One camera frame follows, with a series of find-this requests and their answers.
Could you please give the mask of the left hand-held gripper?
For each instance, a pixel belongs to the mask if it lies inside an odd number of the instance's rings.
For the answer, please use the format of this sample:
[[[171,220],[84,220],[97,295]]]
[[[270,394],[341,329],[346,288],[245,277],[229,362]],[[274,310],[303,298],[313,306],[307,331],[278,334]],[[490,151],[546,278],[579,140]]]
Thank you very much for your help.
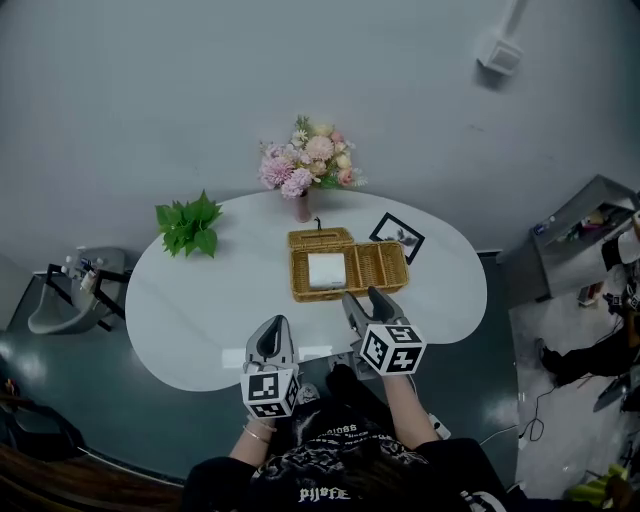
[[[250,415],[255,419],[290,417],[300,383],[299,365],[292,358],[293,340],[288,319],[278,315],[260,325],[247,341],[246,356],[240,385],[242,400]]]

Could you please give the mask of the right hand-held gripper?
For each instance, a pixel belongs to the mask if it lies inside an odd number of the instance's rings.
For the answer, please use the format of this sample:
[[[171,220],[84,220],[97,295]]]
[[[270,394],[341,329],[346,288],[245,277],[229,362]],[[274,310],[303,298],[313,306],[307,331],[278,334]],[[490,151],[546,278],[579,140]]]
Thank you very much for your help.
[[[384,291],[370,286],[370,315],[351,292],[342,297],[349,327],[360,340],[354,354],[379,376],[411,375],[418,369],[426,349],[420,329],[407,324],[403,309]]]

